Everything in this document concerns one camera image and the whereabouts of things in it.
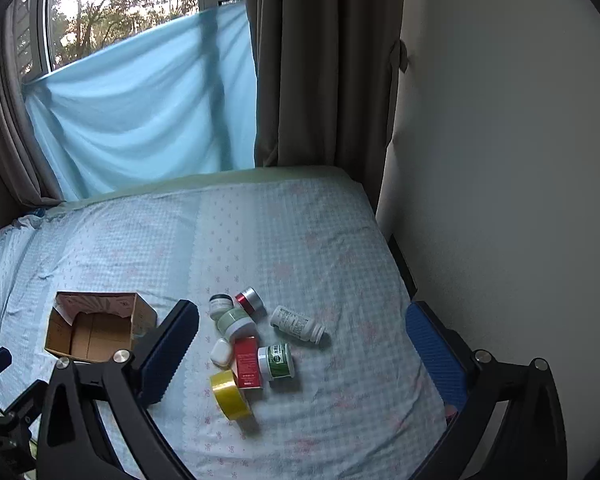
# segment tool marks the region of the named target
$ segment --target silver screw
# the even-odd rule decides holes
[[[69,365],[69,358],[68,357],[61,357],[58,359],[58,361],[56,361],[56,368],[59,368],[60,370],[64,370],[65,368],[67,368]]]
[[[544,359],[538,358],[538,359],[534,359],[534,366],[540,370],[540,371],[545,371],[549,368],[549,363],[547,363],[547,361],[545,361]]]
[[[113,354],[113,360],[117,363],[126,363],[130,356],[129,350],[122,349]]]
[[[479,363],[488,363],[491,361],[491,354],[486,350],[478,350],[475,353],[475,360]]]

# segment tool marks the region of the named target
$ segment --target bed sheet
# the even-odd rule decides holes
[[[211,294],[253,286],[271,314],[285,304],[327,327],[315,347],[289,342],[294,379],[250,394],[254,421],[228,421],[208,360],[218,337]],[[409,298],[362,188],[342,174],[225,182],[124,196],[26,216],[0,232],[0,375],[4,408],[48,380],[43,351],[58,290],[137,291],[163,319],[181,298],[200,330],[162,402],[149,408],[196,478],[408,478],[445,429],[443,403],[404,331]],[[142,478],[101,406],[125,469]]]

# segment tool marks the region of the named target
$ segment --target yellow tape roll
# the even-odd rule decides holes
[[[209,380],[216,401],[226,418],[236,420],[251,415],[247,400],[238,389],[235,375],[231,370],[212,375]]]

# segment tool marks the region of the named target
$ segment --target brown curtain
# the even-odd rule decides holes
[[[0,22],[0,176],[23,206],[49,206],[62,201],[58,180],[33,134],[20,91],[13,3]]]
[[[246,0],[257,166],[338,166],[376,208],[406,68],[402,2]]]

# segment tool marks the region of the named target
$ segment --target red band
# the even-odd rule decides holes
[[[235,299],[240,303],[240,306],[244,309],[244,311],[250,316],[253,315],[255,309],[251,306],[251,303],[247,301],[247,298],[244,297],[243,293],[238,294]]]

